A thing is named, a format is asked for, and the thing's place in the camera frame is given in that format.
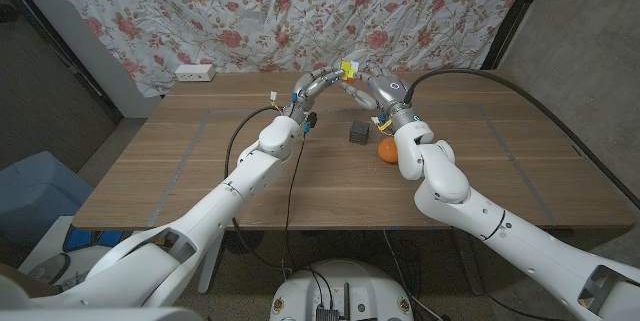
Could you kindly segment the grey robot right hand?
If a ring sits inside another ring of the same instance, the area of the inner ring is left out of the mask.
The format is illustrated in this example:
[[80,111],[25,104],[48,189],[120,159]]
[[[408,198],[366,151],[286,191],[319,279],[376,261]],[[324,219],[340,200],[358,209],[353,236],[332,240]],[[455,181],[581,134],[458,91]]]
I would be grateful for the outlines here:
[[379,110],[374,123],[387,135],[393,135],[401,127],[418,122],[415,110],[404,101],[408,86],[388,69],[367,61],[358,70],[347,70],[348,79],[341,81],[341,88],[362,108]]

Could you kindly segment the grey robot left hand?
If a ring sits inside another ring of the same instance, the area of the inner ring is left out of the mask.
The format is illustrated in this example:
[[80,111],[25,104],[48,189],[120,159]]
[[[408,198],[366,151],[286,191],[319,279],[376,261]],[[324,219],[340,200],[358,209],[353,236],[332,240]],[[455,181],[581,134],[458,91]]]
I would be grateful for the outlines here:
[[291,102],[285,107],[284,115],[301,125],[305,114],[312,109],[315,98],[344,74],[343,69],[333,67],[304,73],[294,86]]

